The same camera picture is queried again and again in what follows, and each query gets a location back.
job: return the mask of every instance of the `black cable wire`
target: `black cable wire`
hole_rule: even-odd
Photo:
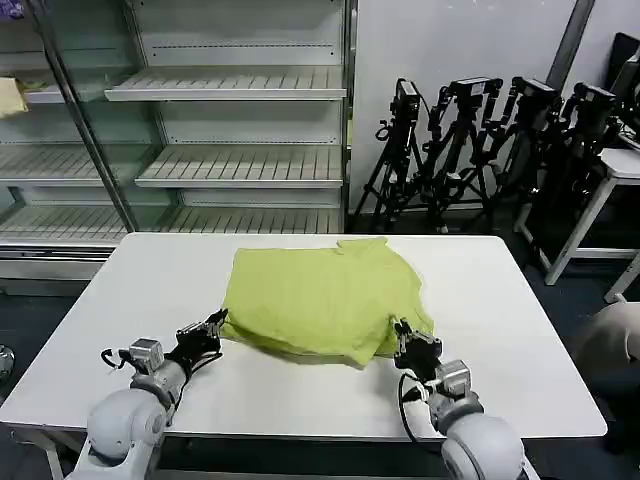
[[[429,453],[431,455],[437,455],[439,457],[440,456],[439,448],[433,449],[433,448],[430,448],[428,445],[421,443],[411,431],[411,427],[409,426],[409,422],[407,421],[407,413],[404,410],[404,402],[402,401],[402,397],[404,396],[402,393],[402,387],[404,386],[404,380],[406,378],[409,378],[414,382],[418,381],[418,379],[415,378],[414,376],[408,373],[403,373],[402,376],[400,377],[400,382],[398,382],[398,408],[400,409],[400,418],[402,419],[402,426],[404,427],[404,431],[407,433],[407,436],[411,440],[411,443],[417,445],[424,452]]]
[[[220,352],[218,353],[214,353],[212,355],[206,355],[203,356],[201,358],[201,360],[204,360],[203,362],[197,364],[193,370],[191,370],[191,376],[193,377],[193,375],[200,370],[202,367],[204,367],[205,365],[209,365],[211,362],[213,362],[214,360],[219,359],[222,356],[222,354]],[[184,393],[184,387],[187,386],[188,382],[184,382],[184,384],[182,385],[182,388],[180,389],[180,395],[178,395],[178,401],[176,402],[176,410],[178,410],[178,407],[180,406],[180,402],[182,402],[182,394]]]
[[[124,358],[122,358],[120,360],[120,365],[116,365],[115,363],[113,363],[111,361],[110,357],[113,357],[113,351],[110,348],[107,348],[106,350],[103,350],[100,353],[100,358],[102,359],[102,361],[104,363],[106,363],[107,365],[109,365],[111,368],[116,368],[116,369],[120,370],[122,367],[124,367],[124,364],[125,364],[125,361],[126,361]]]
[[[427,101],[424,99],[424,97],[422,96],[422,94],[420,93],[420,90],[418,90],[418,87],[416,87],[416,84],[411,82],[413,84],[413,88],[415,89],[416,93],[418,94],[418,96],[420,97],[420,100],[422,100],[422,103],[424,104],[424,108],[427,110],[427,115],[431,115],[431,109],[429,108],[429,105],[427,105]]]

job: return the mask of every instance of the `dark floor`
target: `dark floor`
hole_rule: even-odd
[[[415,223],[399,227],[396,233],[420,233]],[[532,264],[533,256],[524,241],[512,234],[508,225],[498,228],[496,233],[504,238],[516,261],[524,267],[525,276],[565,344],[593,313],[604,306],[604,293],[624,268],[624,263],[613,267],[610,263],[598,265],[593,262],[573,265],[555,287],[547,287],[540,271]],[[639,289],[632,289],[628,297],[640,299]],[[73,302],[72,298],[0,296],[0,343],[10,345],[18,356],[15,375],[0,389],[0,398],[8,395]],[[399,445],[345,443],[332,447],[318,443],[309,449],[299,443],[287,442],[259,446],[238,441],[199,445],[168,442],[165,464],[180,466],[190,458],[202,465],[224,462],[222,465],[228,471],[269,472],[275,469],[276,473],[418,477],[424,476],[425,463],[437,463],[425,462],[411,445]],[[560,480],[640,480],[639,457],[629,450],[619,455],[610,454],[599,439],[540,440],[528,442],[527,449],[541,476]],[[44,454],[36,447],[17,444],[10,438],[9,430],[0,425],[0,480],[42,478],[49,478]]]

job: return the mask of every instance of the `black tripod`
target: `black tripod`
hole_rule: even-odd
[[[484,168],[489,165],[489,156],[484,152],[484,144],[489,132],[496,127],[496,122],[491,120],[491,117],[502,84],[503,82],[499,78],[471,78],[452,82],[448,87],[443,87],[440,90],[438,103],[429,114],[428,129],[431,131],[432,139],[423,146],[423,150],[427,152],[424,170],[429,178],[433,177],[433,180],[425,184],[421,197],[428,205],[428,223],[435,225],[442,233],[447,232],[442,216],[452,204],[477,201],[462,199],[467,190],[471,190],[480,197],[483,208],[488,205],[489,195]],[[482,107],[485,94],[488,95],[487,102],[478,132],[475,126],[476,115]],[[442,138],[440,123],[454,98],[458,105],[458,116]],[[470,159],[472,167],[458,172],[460,153],[468,138],[471,139],[473,146]],[[449,142],[451,145],[444,164],[434,176],[438,158]],[[478,179],[478,187],[473,184],[476,179]]]
[[[353,229],[353,224],[360,217],[369,194],[377,199],[369,230],[375,231],[380,228],[380,217],[384,215],[382,228],[384,231],[389,231],[393,227],[397,214],[419,191],[424,165],[420,158],[415,128],[418,123],[421,98],[413,82],[408,82],[404,78],[398,79],[395,97],[390,107],[392,118],[388,123],[381,121],[382,128],[376,133],[376,138],[386,142],[386,145],[369,181],[364,186],[364,193],[353,214],[349,230]],[[412,155],[418,170],[414,177],[409,179]],[[375,184],[383,168],[385,171],[382,183],[380,189],[376,190]]]
[[[533,203],[529,221],[544,225],[549,212],[582,209],[604,171],[600,152],[617,136],[616,97],[578,83],[562,111],[564,131],[548,148],[547,176]],[[575,126],[570,127],[577,112]]]
[[[514,123],[506,130],[514,108],[518,105]],[[487,230],[493,230],[493,213],[501,202],[516,198],[514,212],[538,190],[538,172],[544,165],[545,146],[553,138],[562,98],[557,90],[537,80],[515,77],[493,143],[487,153],[487,162],[497,158],[499,151],[514,137],[514,142],[501,172],[496,173],[496,191],[489,204],[463,226],[473,227],[483,216],[488,218]]]

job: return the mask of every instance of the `crumpled cloth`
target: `crumpled cloth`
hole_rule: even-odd
[[[0,77],[0,118],[28,111],[16,79]]]
[[[375,238],[326,249],[239,249],[223,334],[270,350],[341,356],[364,366],[376,353],[395,351],[392,315],[432,333],[420,279],[386,243]]]
[[[0,0],[0,19],[24,18],[24,8],[19,0]]]

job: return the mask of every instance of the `white table leg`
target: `white table leg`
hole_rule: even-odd
[[[636,255],[631,264],[627,267],[620,278],[613,284],[611,290],[607,292],[604,299],[608,303],[613,303],[617,300],[617,295],[622,295],[624,291],[629,288],[629,285],[640,275],[640,253]]]
[[[609,195],[611,195],[611,192],[613,191],[617,183],[618,179],[616,178],[605,178],[602,182],[600,182],[600,185],[593,195],[593,198],[580,217],[578,225],[576,225],[576,228],[573,229],[573,232],[571,232],[571,236],[562,247],[558,258],[556,258],[555,262],[553,262],[553,265],[551,265],[551,267],[549,268],[549,273],[547,273],[547,276],[544,279],[547,285],[555,285],[555,283],[558,281],[558,278],[560,277],[560,275],[562,275],[562,272],[567,267],[569,260],[571,260],[571,258],[573,257],[573,254],[580,246],[580,243],[584,239],[584,236],[587,234],[587,232],[591,228],[591,225],[593,225],[594,220],[602,210],[602,207],[604,207],[605,203],[607,203],[607,199],[609,198]]]
[[[64,445],[69,450],[72,450],[76,453],[80,453],[82,451],[83,442],[76,440],[66,432],[63,432],[61,430],[49,430],[47,431],[47,436],[49,436],[59,444]]]
[[[60,465],[60,458],[58,457],[58,451],[56,450],[54,441],[38,430],[21,429],[19,434],[21,437],[24,437],[26,440],[44,450],[47,455],[47,461],[49,462],[49,468],[51,469],[51,478],[53,480],[63,480],[62,465]]]
[[[531,204],[526,204],[520,209],[520,214],[518,215],[518,219],[513,224],[513,233],[518,233],[522,231],[524,224],[527,222],[529,218],[529,214],[531,213]]]

